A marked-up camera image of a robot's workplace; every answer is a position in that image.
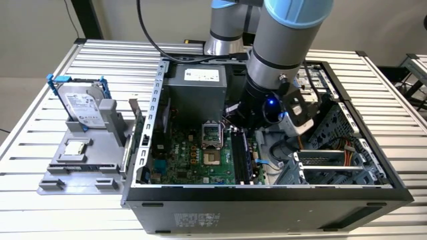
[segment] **aluminum table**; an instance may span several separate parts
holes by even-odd
[[[202,52],[200,44],[160,47]],[[132,119],[126,100],[137,98],[146,110],[158,59],[148,43],[88,40],[72,46],[53,75],[102,75],[117,110]],[[146,235],[133,212],[121,208],[120,195],[37,195],[66,130],[66,113],[45,85],[0,147],[0,239],[427,239],[425,121],[367,56],[310,50],[306,60],[329,63],[415,202],[348,233]]]

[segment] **white wall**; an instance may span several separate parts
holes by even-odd
[[[100,27],[108,39],[146,41],[134,0],[93,0]],[[209,36],[210,0],[141,0],[146,31],[158,43],[205,40]]]
[[[362,50],[377,65],[427,54],[425,0],[334,0],[312,48]]]
[[[110,39],[144,41],[136,1],[96,1]],[[142,18],[154,41],[205,40],[209,4],[209,0],[141,0]],[[362,50],[376,64],[396,65],[405,53],[427,54],[425,15],[427,0],[334,0],[312,48]]]
[[[62,0],[0,0],[0,77],[45,77],[76,37]]]
[[[92,0],[104,37],[144,41],[134,0]],[[156,42],[205,40],[210,0],[141,0]],[[76,14],[70,14],[81,33]],[[312,48],[364,50],[375,63],[396,65],[405,53],[427,54],[427,0],[334,0]],[[44,77],[76,39],[62,0],[0,0],[0,77]]]

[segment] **screw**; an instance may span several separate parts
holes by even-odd
[[[285,82],[288,80],[286,75],[284,73],[280,74],[278,80],[280,82]]]

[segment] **circuit board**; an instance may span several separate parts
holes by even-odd
[[[153,184],[234,184],[229,137],[224,137],[222,148],[213,150],[218,153],[217,164],[204,164],[204,155],[212,150],[202,149],[200,142],[200,131],[177,130],[173,132],[165,172],[161,174],[160,181],[158,175],[153,174],[154,179],[150,178]]]
[[[222,133],[220,150],[202,149],[201,131],[177,129],[172,132],[170,152],[166,159],[154,159],[150,175],[152,184],[214,184],[233,185],[234,165],[230,144],[230,131]],[[248,139],[250,154],[258,156],[257,144]],[[264,184],[262,170],[258,169],[256,181]]]

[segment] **sticker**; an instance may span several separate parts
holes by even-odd
[[[220,213],[174,213],[174,224],[180,228],[216,227]]]
[[[65,169],[66,170],[81,170],[81,167],[78,167],[78,166],[66,166]]]
[[[185,81],[220,81],[220,71],[217,69],[194,69],[186,68],[184,72]]]
[[[104,128],[104,120],[94,99],[85,93],[65,93],[72,112],[81,124],[89,128]]]

